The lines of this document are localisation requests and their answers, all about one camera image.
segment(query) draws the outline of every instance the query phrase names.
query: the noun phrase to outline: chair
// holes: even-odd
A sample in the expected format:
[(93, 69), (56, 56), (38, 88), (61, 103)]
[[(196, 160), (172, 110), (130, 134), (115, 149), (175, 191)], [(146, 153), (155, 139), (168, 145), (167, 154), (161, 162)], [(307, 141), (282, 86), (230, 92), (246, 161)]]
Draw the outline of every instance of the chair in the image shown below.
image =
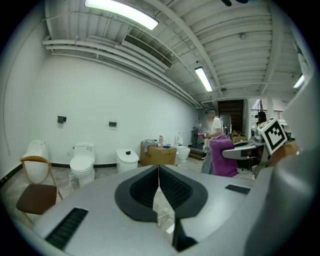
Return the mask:
[(25, 161), (40, 162), (48, 164), (49, 175), (51, 175), (54, 185), (30, 184), (20, 196), (16, 203), (16, 208), (20, 210), (31, 224), (33, 221), (28, 217), (28, 214), (41, 215), (50, 207), (56, 204), (57, 192), (59, 197), (63, 199), (57, 186), (55, 177), (51, 169), (51, 162), (41, 156), (27, 156), (20, 159), (22, 168), (26, 170)]

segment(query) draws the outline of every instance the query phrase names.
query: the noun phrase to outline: floor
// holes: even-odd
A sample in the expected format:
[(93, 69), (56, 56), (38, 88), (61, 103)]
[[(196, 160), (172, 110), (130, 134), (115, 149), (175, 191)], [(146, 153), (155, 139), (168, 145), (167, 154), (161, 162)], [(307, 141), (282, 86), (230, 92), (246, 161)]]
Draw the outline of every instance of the floor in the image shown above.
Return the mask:
[[(201, 172), (202, 161), (188, 158), (186, 161), (179, 161), (178, 164), (181, 168), (194, 170), (195, 172)], [(60, 192), (64, 198), (69, 196), (73, 191), (76, 191), (79, 188), (79, 183), (77, 179), (71, 180), (72, 188), (70, 186), (70, 169), (68, 168), (52, 168), (53, 175), (56, 179), (57, 186), (60, 189)], [(100, 179), (105, 176), (114, 175), (117, 173), (117, 167), (109, 168), (96, 168), (95, 169), (95, 180)], [(243, 171), (239, 173), (239, 178), (252, 179), (252, 173), (250, 171)], [(52, 179), (48, 176), (43, 184), (52, 184)], [(18, 220), (25, 224), (30, 229), (33, 228), (33, 225), (27, 220), (27, 218), (16, 208), (16, 203), (29, 185), (27, 177), (23, 170), (18, 171), (4, 186), (0, 189), (1, 201), (7, 209), (9, 216), (15, 220)], [(158, 188), (154, 201), (153, 201), (153, 210), (158, 214), (158, 228), (163, 236), (168, 240), (169, 243), (173, 239), (173, 225), (175, 223), (175, 213), (162, 193), (161, 189)], [(30, 219), (35, 223), (39, 219), (39, 215), (28, 214)]]

